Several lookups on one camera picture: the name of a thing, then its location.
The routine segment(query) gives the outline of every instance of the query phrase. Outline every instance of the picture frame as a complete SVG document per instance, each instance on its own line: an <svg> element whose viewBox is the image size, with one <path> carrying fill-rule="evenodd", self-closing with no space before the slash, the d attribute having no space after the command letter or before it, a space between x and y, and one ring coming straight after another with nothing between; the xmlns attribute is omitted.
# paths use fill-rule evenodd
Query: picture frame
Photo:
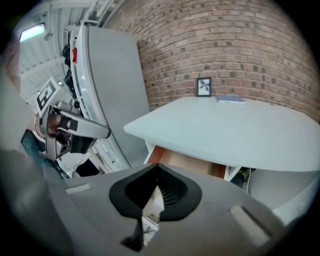
<svg viewBox="0 0 320 256"><path fill-rule="evenodd" d="M195 86L197 97L211 97L211 77L197 78Z"/></svg>

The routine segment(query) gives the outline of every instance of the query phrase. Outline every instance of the wooden drawer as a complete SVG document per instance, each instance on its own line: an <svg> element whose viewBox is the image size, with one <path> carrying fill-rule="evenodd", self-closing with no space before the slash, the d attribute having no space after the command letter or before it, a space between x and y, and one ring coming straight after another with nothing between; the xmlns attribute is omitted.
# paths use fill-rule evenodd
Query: wooden drawer
<svg viewBox="0 0 320 256"><path fill-rule="evenodd" d="M225 165L204 161L160 146L154 146L151 149L144 163L177 166L196 174L211 175L222 179L226 172Z"/></svg>

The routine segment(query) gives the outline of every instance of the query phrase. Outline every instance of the ceiling light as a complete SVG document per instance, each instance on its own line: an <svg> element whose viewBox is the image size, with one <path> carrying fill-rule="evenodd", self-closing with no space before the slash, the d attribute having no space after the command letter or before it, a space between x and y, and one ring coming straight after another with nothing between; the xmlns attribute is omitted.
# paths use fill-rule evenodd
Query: ceiling light
<svg viewBox="0 0 320 256"><path fill-rule="evenodd" d="M22 31L20 36L20 43L33 38L35 36L41 35L46 31L45 24L39 24L33 27L30 27L24 31Z"/></svg>

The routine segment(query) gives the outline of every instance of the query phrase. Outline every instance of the brick wall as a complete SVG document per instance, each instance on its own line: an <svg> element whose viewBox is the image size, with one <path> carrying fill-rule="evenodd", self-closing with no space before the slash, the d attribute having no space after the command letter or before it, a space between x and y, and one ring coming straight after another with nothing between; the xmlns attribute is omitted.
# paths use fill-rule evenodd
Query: brick wall
<svg viewBox="0 0 320 256"><path fill-rule="evenodd" d="M319 121L319 75L295 24L269 0L127 0L108 28L137 40L151 110L194 96L237 94Z"/></svg>

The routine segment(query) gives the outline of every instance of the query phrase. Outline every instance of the gray plastic surface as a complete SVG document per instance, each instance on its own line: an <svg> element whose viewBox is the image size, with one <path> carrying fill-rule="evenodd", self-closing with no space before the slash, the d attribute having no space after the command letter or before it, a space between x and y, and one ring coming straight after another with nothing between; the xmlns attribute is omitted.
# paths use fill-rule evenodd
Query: gray plastic surface
<svg viewBox="0 0 320 256"><path fill-rule="evenodd" d="M44 178L36 164L18 153L2 152L1 185L6 199L23 226L41 243L61 254L105 255L242 255L258 250L230 214L242 206L273 238L283 226L264 205L237 186L208 175L167 165L195 181L202 190L198 207L180 221L161 222L159 231L141 251L121 244L133 234L137 221L121 216L109 199L111 186L146 165L84 178ZM87 189L67 189L78 186Z"/></svg>

